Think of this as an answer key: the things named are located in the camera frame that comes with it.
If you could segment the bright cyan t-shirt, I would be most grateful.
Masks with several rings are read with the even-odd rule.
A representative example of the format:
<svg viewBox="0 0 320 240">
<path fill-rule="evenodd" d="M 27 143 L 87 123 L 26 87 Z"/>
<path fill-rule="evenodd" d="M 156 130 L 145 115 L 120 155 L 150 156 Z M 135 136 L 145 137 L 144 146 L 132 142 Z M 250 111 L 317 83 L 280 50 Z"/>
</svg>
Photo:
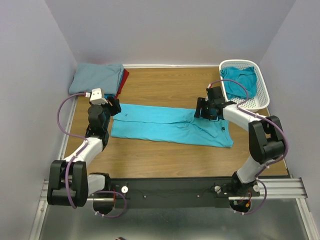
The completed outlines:
<svg viewBox="0 0 320 240">
<path fill-rule="evenodd" d="M 227 120 L 208 120 L 194 117 L 188 108 L 122 104 L 121 112 L 113 117 L 111 136 L 231 148 Z"/>
</svg>

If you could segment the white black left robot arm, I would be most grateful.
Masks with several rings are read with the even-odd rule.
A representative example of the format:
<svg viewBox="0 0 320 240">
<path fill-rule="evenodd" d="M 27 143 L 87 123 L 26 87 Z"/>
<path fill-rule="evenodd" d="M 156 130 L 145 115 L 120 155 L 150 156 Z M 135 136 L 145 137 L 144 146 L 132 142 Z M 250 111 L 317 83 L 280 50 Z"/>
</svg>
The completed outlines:
<svg viewBox="0 0 320 240">
<path fill-rule="evenodd" d="M 54 160 L 50 165 L 47 202 L 53 206 L 82 207 L 91 194 L 105 190 L 109 175 L 87 174 L 87 165 L 107 146 L 108 127 L 111 117 L 121 112 L 120 101 L 112 96 L 103 103 L 89 102 L 88 126 L 82 144 L 63 160 Z"/>
</svg>

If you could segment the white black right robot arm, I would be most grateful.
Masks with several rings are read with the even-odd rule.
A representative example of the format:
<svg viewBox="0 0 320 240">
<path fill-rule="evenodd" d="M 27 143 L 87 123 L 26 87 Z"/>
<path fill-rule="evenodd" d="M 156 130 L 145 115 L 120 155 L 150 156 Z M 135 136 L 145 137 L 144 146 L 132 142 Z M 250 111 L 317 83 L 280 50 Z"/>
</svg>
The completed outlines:
<svg viewBox="0 0 320 240">
<path fill-rule="evenodd" d="M 227 189 L 242 195 L 251 188 L 256 178 L 269 166 L 280 161 L 288 151 L 280 119 L 245 110 L 234 101 L 225 101 L 219 86 L 207 87 L 207 97 L 199 97 L 194 117 L 207 120 L 227 120 L 248 132 L 249 157 L 235 171 Z"/>
</svg>

